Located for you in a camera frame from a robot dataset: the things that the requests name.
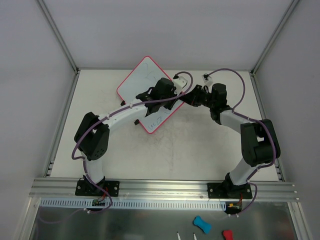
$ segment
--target blue object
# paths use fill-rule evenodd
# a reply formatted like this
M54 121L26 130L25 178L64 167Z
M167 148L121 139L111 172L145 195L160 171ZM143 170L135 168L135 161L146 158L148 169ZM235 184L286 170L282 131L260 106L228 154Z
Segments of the blue object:
M193 220L193 224L201 228L205 234L208 234L211 230L211 224L202 220L200 216L196 216Z

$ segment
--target red eraser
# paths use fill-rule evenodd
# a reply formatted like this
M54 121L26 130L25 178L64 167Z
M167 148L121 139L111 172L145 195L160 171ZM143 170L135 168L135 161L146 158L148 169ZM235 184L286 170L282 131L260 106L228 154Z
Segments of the red eraser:
M234 240L233 234L231 230L225 230L222 232L225 240Z

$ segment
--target black mounting plate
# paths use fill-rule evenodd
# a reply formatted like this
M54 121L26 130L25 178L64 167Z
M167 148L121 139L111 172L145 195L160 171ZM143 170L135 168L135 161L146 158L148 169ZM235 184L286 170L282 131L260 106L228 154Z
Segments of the black mounting plate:
M103 191L99 192L92 192L87 187L87 182L83 179L78 180L75 188L75 195L76 196L90 196L90 197L100 197L104 194ZM111 197L118 197L119 196L119 181L104 181L103 189L107 188L107 192L110 194Z
M207 191L209 199L240 199L242 194L242 199L252 199L251 187L246 184L244 189L235 194L227 193L226 191L220 190L219 187L221 183L209 182L207 183Z

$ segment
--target white wall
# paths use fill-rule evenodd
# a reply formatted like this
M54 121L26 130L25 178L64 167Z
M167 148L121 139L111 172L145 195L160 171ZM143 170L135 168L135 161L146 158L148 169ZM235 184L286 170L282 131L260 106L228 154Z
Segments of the white wall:
M34 0L0 1L0 233L13 238L73 71Z
M257 74L266 115L295 182L314 239L320 239L320 1L303 0Z
M45 0L79 67L251 70L292 0Z

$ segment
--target small whiteboard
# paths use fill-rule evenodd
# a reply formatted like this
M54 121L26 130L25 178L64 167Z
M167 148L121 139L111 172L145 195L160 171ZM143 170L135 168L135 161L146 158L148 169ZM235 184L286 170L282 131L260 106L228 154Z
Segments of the small whiteboard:
M154 87L161 78L171 80L151 57L145 56L120 84L116 92L125 103L130 103L138 94ZM171 110L162 106L159 111L139 119L140 124L147 133L153 134L182 104L183 102L178 100Z

